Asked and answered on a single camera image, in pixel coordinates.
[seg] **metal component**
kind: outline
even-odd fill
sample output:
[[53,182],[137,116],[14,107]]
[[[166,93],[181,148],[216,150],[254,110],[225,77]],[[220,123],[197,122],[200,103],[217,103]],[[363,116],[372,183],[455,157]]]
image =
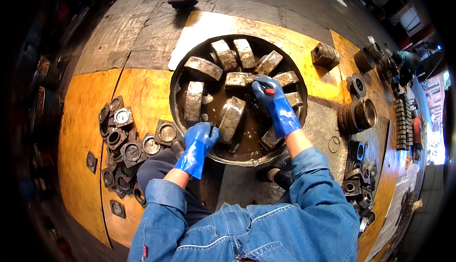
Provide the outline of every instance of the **metal component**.
[[233,43],[237,51],[237,56],[241,61],[242,68],[244,70],[255,69],[255,58],[248,41],[246,39],[236,39],[233,40]]
[[222,121],[218,127],[219,130],[219,142],[231,144],[234,133],[238,128],[238,124],[241,121],[242,113],[244,111],[245,101],[232,97],[226,101],[220,112]]
[[294,73],[294,71],[280,73],[272,78],[276,80],[282,87],[288,86],[295,82],[299,82],[299,79]]
[[133,195],[143,208],[147,206],[145,196],[140,188],[140,185],[138,185],[138,182],[136,182],[133,186]]
[[175,138],[181,138],[181,134],[177,131],[177,127],[172,121],[159,120],[157,130],[155,131],[154,141],[162,145],[171,145],[171,141]]
[[160,152],[163,148],[161,145],[154,141],[155,135],[152,133],[146,133],[142,140],[142,146],[145,152],[146,157],[155,155]]
[[211,49],[224,71],[231,71],[237,67],[236,58],[225,40],[212,42]]
[[366,187],[362,187],[362,199],[358,201],[362,208],[367,208],[372,205],[372,193]]
[[291,107],[302,105],[302,99],[298,92],[285,94],[285,97],[290,103]]
[[124,206],[115,201],[115,200],[110,200],[109,204],[111,205],[111,212],[114,213],[115,215],[125,219],[125,208]]
[[311,56],[314,66],[323,67],[328,71],[339,65],[341,61],[339,52],[336,49],[321,42],[311,51]]
[[120,148],[120,154],[127,168],[131,168],[144,162],[147,159],[142,148],[142,141],[138,138],[135,141],[130,141]]
[[367,48],[362,48],[355,54],[355,63],[358,69],[362,72],[368,72],[375,67],[375,62]]
[[95,155],[89,151],[87,153],[87,157],[86,157],[86,165],[87,165],[87,168],[92,171],[92,173],[95,173],[96,169],[97,169],[97,162],[98,162],[98,159],[95,157]]
[[123,127],[127,124],[133,123],[133,115],[131,113],[131,107],[127,106],[115,112],[114,122],[117,128]]
[[368,47],[368,50],[369,50],[372,58],[377,62],[380,62],[383,59],[383,57],[385,57],[385,54],[383,53],[382,48],[380,48],[380,45],[377,44],[377,42],[373,42]]
[[227,73],[227,77],[225,80],[225,89],[246,87],[248,85],[247,79],[250,77],[252,77],[252,74],[249,73]]
[[255,71],[258,74],[269,76],[272,70],[274,70],[277,67],[277,65],[279,65],[282,59],[283,56],[281,54],[278,54],[275,50],[273,50],[271,53],[266,55],[266,57],[263,60],[260,59],[260,63],[257,65]]
[[282,141],[283,137],[277,138],[276,131],[274,127],[271,126],[269,130],[261,137],[260,143],[263,145],[267,150],[275,149],[279,143]]
[[351,77],[347,77],[347,89],[358,99],[366,96],[366,84],[357,73],[354,73]]
[[196,71],[195,75],[201,78],[204,81],[218,81],[222,76],[223,70],[215,65],[214,63],[199,58],[191,56],[184,67],[189,68],[191,72]]
[[352,198],[361,195],[361,184],[359,180],[343,181],[342,191],[345,197]]
[[186,122],[199,122],[203,89],[203,82],[190,81],[188,83],[184,108],[184,120]]

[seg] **blue shirt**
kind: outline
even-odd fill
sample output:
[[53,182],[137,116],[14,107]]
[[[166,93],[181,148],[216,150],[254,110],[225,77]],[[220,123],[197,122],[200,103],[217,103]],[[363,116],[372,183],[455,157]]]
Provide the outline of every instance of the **blue shirt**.
[[291,179],[291,204],[225,203],[190,228],[182,188],[152,179],[128,261],[355,261],[358,214],[331,179],[326,156],[304,150]]

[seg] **shoe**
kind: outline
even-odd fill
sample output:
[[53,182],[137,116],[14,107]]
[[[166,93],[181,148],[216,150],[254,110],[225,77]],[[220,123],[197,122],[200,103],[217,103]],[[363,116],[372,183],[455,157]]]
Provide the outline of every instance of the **shoe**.
[[269,182],[271,183],[272,181],[268,179],[268,172],[272,168],[278,168],[280,170],[288,171],[291,170],[291,158],[288,153],[282,153],[279,155],[271,165],[268,167],[261,168],[257,171],[256,177],[260,182]]

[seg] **gloved hand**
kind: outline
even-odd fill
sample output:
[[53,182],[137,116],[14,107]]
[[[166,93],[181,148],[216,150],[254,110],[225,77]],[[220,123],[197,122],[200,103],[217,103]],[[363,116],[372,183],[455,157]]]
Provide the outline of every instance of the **gloved hand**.
[[210,122],[200,122],[184,133],[186,150],[174,168],[201,179],[204,158],[219,139],[219,129],[214,127],[211,132],[211,126]]
[[[298,118],[286,99],[280,84],[265,75],[256,75],[253,79],[252,88],[254,94],[266,106],[266,110],[269,112],[274,124],[276,137],[283,137],[300,129],[301,124],[299,124]],[[273,89],[275,94],[266,94],[262,86]]]

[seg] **person in background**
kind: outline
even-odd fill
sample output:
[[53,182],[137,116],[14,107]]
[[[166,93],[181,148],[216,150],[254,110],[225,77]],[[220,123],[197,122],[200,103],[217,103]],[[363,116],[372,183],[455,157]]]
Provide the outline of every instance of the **person in background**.
[[[275,94],[266,94],[264,87]],[[198,123],[183,135],[186,151],[179,160],[168,149],[139,169],[147,207],[128,261],[355,261],[358,214],[331,176],[326,156],[301,129],[277,81],[258,75],[252,88],[289,154],[259,178],[288,184],[288,192],[277,204],[225,203],[215,213],[201,205],[185,188],[189,179],[201,178],[219,130]],[[280,170],[284,165],[291,179]]]

